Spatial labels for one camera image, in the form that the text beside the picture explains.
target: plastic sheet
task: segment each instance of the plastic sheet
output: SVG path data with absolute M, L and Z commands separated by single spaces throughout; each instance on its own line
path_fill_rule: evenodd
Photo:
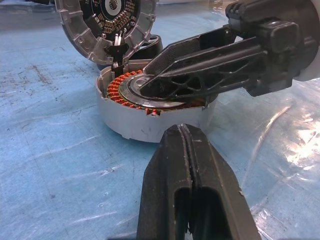
M 153 33 L 167 45 L 216 29 L 227 23 L 223 7 L 159 6 Z M 52 7 L 0 7 L 0 31 L 0 239 L 134 238 L 157 145 L 104 125 L 98 69 Z M 218 97 L 208 137 L 263 239 L 320 236 L 319 96 L 315 79 L 256 98 L 243 89 Z

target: black plastic tool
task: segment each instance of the black plastic tool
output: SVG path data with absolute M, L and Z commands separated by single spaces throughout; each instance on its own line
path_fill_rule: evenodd
M 165 131 L 143 178 L 137 240 L 261 239 L 237 178 L 190 125 Z

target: blue table surface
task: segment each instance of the blue table surface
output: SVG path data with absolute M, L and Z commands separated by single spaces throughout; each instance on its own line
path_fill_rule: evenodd
M 219 28 L 207 3 L 157 8 L 163 44 Z M 157 144 L 102 121 L 99 70 L 52 6 L 0 5 L 0 239 L 105 240 L 137 232 Z M 218 97 L 208 138 L 235 172 L 263 239 L 320 236 L 320 81 Z

